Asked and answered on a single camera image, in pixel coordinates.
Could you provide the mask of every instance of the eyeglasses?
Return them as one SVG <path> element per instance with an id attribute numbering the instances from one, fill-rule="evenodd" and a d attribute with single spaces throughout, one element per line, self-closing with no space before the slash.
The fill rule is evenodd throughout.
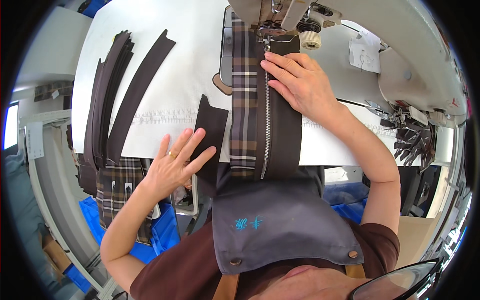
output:
<path id="1" fill-rule="evenodd" d="M 411 264 L 362 284 L 349 300 L 413 300 L 417 292 L 435 288 L 441 275 L 443 257 Z"/>

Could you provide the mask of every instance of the snap button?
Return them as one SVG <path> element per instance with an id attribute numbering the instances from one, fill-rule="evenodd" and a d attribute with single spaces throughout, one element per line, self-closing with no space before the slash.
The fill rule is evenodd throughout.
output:
<path id="1" fill-rule="evenodd" d="M 356 251 L 350 251 L 350 252 L 348 253 L 348 255 L 350 256 L 350 258 L 355 258 L 355 257 L 357 257 L 359 254 L 358 254 L 358 252 L 356 252 Z"/>
<path id="2" fill-rule="evenodd" d="M 240 258 L 234 258 L 230 261 L 230 264 L 231 265 L 239 265 L 241 263 L 241 259 Z"/>

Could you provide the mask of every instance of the zipper teeth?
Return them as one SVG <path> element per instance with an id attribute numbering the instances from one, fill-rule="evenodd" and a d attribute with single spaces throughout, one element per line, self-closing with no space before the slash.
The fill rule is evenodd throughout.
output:
<path id="1" fill-rule="evenodd" d="M 268 89 L 268 72 L 265 71 L 265 154 L 264 165 L 262 166 L 262 173 L 260 179 L 263 179 L 267 171 L 268 154 L 270 151 L 270 91 Z"/>

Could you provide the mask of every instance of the white table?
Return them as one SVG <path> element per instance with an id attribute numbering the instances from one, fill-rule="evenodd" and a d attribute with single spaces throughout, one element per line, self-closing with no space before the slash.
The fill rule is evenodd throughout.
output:
<path id="1" fill-rule="evenodd" d="M 132 32 L 133 57 L 120 83 L 112 111 L 110 127 L 121 101 L 143 58 L 163 32 L 176 41 L 164 60 L 137 109 L 130 127 L 123 156 L 155 157 L 160 140 L 170 133 L 175 140 L 180 132 L 195 126 L 202 94 L 212 106 L 231 110 L 231 96 L 221 93 L 212 83 L 219 70 L 224 9 L 227 0 L 111 1 L 92 21 L 78 61 L 72 95 L 72 137 L 74 150 L 83 153 L 84 133 L 98 58 L 105 59 L 112 39 L 121 30 Z M 322 47 L 309 51 L 330 78 L 337 98 L 365 103 L 382 103 L 377 74 L 360 72 L 348 62 L 348 41 L 357 32 L 335 26 L 321 33 Z M 347 105 L 354 115 L 372 129 L 392 151 L 391 132 L 384 131 L 380 119 L 366 108 Z M 304 119 L 300 164 L 354 166 L 351 152 L 328 131 Z M 228 158 L 228 130 L 225 132 L 220 160 Z"/>

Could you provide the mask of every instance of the apron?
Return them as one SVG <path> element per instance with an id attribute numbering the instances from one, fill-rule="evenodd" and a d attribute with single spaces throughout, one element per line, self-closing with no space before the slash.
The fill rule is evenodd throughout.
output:
<path id="1" fill-rule="evenodd" d="M 294 258 L 321 258 L 365 276 L 352 229 L 324 200 L 318 179 L 300 167 L 287 180 L 232 178 L 212 205 L 215 256 L 222 279 L 217 293 L 234 299 L 238 274 Z"/>

